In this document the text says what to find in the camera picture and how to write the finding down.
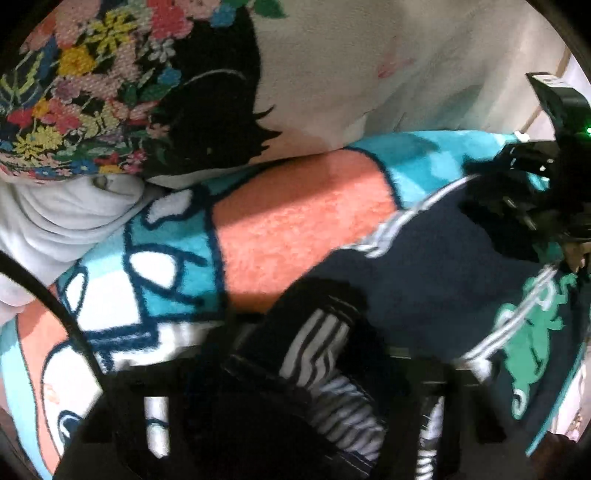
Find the turquoise cartoon fleece blanket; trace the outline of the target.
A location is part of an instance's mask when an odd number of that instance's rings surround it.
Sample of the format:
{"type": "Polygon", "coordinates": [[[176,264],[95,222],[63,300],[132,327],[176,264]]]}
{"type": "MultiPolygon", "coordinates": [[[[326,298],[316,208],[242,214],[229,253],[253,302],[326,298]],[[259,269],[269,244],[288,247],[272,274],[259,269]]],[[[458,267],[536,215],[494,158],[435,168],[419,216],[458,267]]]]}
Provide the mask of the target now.
{"type": "Polygon", "coordinates": [[[372,233],[522,135],[393,133],[167,194],[52,286],[101,366],[167,360],[229,308],[263,312],[332,250],[372,233]]]}

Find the white plush pillow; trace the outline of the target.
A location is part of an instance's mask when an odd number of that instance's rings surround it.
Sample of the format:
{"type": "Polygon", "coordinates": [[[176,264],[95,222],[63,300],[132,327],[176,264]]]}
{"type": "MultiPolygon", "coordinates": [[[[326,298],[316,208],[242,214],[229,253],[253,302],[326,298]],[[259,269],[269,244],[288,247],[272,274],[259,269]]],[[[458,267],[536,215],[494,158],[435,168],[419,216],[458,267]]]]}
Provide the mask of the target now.
{"type": "Polygon", "coordinates": [[[1,183],[1,250],[51,285],[159,195],[128,175],[1,183]]]}

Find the cream floral cushion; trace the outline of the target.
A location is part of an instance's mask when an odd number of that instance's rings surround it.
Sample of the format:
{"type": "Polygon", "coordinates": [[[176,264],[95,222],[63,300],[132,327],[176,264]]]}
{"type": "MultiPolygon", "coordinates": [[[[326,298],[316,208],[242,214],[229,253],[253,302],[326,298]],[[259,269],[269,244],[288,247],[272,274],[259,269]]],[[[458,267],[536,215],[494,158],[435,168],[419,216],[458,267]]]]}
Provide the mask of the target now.
{"type": "Polygon", "coordinates": [[[513,132],[569,52],[525,1],[5,1],[1,177],[198,174],[513,132]]]}

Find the navy striped child pants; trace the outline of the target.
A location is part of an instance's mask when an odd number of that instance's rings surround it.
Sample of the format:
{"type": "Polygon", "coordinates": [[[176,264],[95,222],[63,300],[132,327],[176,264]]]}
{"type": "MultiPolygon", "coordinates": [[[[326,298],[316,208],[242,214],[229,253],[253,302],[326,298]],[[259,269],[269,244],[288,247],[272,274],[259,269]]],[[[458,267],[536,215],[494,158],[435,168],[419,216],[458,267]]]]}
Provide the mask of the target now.
{"type": "MultiPolygon", "coordinates": [[[[249,479],[384,479],[388,346],[471,371],[523,440],[534,479],[545,476],[553,457],[527,449],[589,326],[588,268],[572,271],[556,248],[498,251],[461,210],[469,181],[332,252],[266,312],[232,314],[228,365],[276,385],[287,448],[269,477],[249,479]]],[[[435,479],[443,405],[423,403],[415,479],[435,479]]]]}

